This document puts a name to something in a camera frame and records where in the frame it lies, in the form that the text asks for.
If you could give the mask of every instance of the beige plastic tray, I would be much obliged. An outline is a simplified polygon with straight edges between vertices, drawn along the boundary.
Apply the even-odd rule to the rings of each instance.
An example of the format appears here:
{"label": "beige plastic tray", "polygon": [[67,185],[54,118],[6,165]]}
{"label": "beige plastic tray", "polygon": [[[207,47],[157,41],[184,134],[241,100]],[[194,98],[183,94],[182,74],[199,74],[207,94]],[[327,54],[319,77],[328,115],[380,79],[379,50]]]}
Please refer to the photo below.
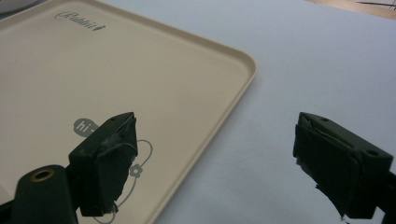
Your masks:
{"label": "beige plastic tray", "polygon": [[116,216],[98,220],[152,223],[255,72],[241,51],[95,1],[54,0],[2,20],[2,192],[13,198],[35,168],[66,166],[84,139],[75,130],[134,111],[135,174]]}

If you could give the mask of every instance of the white table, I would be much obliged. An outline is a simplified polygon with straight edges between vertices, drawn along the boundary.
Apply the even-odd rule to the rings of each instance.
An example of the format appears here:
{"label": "white table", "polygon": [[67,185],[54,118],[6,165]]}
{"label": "white table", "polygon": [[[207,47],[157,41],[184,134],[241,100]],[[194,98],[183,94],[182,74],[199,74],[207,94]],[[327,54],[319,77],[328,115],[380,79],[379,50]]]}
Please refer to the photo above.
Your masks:
{"label": "white table", "polygon": [[[158,223],[340,221],[292,157],[299,112],[396,156],[396,22],[302,0],[105,0],[250,54],[259,73]],[[391,171],[396,173],[396,164]]]}

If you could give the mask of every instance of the thin wire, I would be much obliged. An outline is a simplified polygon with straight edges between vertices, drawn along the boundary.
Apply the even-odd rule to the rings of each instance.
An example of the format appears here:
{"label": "thin wire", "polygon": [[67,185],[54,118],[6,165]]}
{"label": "thin wire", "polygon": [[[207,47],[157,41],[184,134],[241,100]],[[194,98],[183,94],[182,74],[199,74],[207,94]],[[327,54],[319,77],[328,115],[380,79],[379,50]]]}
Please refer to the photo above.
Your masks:
{"label": "thin wire", "polygon": [[[137,142],[145,142],[145,143],[147,143],[148,145],[149,145],[149,154],[148,154],[148,157],[143,161],[143,163],[140,165],[140,167],[143,167],[143,165],[149,160],[149,158],[151,157],[151,154],[152,154],[152,151],[153,151],[153,146],[152,146],[152,144],[148,141],[148,140],[138,140]],[[120,144],[120,145],[126,145],[126,146],[128,146],[128,147],[133,147],[134,148],[134,146],[132,146],[131,144],[127,144],[127,143],[125,143],[125,144]],[[131,197],[131,195],[132,195],[132,193],[134,192],[134,187],[136,186],[136,182],[137,182],[137,177],[135,177],[134,178],[134,183],[132,184],[132,187],[131,187],[131,190],[128,192],[128,195],[124,198],[124,200],[122,200],[122,202],[120,202],[118,205],[117,205],[117,207],[121,207],[128,199],[129,199],[129,197]],[[113,223],[113,221],[114,221],[114,219],[116,219],[116,214],[115,213],[113,213],[112,214],[113,215],[113,217],[111,218],[111,220],[110,221],[108,221],[108,222],[102,222],[102,221],[100,221],[99,219],[97,219],[96,217],[94,217],[93,219],[95,219],[99,224],[111,224],[111,223]]]}
{"label": "thin wire", "polygon": [[394,3],[396,0],[393,2],[393,4],[382,4],[382,3],[368,3],[368,2],[357,2],[360,4],[366,4],[366,5],[375,5],[375,6],[384,6],[384,7],[396,7]]}
{"label": "thin wire", "polygon": [[[392,5],[395,5],[396,0],[393,1]],[[392,7],[389,7],[389,9],[391,9]],[[396,8],[395,8],[396,9]],[[393,9],[394,10],[394,9]]]}

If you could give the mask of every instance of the screw hole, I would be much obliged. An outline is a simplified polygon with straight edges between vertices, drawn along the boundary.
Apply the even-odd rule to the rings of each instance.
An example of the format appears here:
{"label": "screw hole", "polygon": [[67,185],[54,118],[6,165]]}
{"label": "screw hole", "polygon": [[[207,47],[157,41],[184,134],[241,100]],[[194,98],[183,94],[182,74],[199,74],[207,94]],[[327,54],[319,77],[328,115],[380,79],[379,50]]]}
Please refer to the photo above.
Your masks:
{"label": "screw hole", "polygon": [[51,178],[54,174],[55,174],[55,171],[53,171],[51,169],[39,170],[39,171],[35,172],[30,177],[30,181],[41,182],[41,181]]}
{"label": "screw hole", "polygon": [[372,156],[378,156],[378,152],[373,151],[373,150],[367,150],[367,153],[372,155]]}

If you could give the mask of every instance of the printed logo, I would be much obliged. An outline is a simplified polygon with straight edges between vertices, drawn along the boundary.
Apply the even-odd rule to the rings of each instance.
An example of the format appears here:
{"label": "printed logo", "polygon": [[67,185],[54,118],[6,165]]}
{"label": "printed logo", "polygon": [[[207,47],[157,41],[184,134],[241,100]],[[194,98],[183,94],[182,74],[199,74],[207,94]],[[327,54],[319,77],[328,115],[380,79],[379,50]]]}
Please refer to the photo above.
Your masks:
{"label": "printed logo", "polygon": [[99,126],[90,119],[78,119],[74,124],[75,133],[82,137],[90,136],[97,128]]}
{"label": "printed logo", "polygon": [[72,21],[75,24],[81,25],[87,29],[90,29],[92,31],[98,31],[105,29],[105,25],[100,25],[97,24],[96,21],[91,21],[89,19],[86,19],[82,16],[79,16],[77,12],[61,12],[55,16],[55,20],[57,21]]}

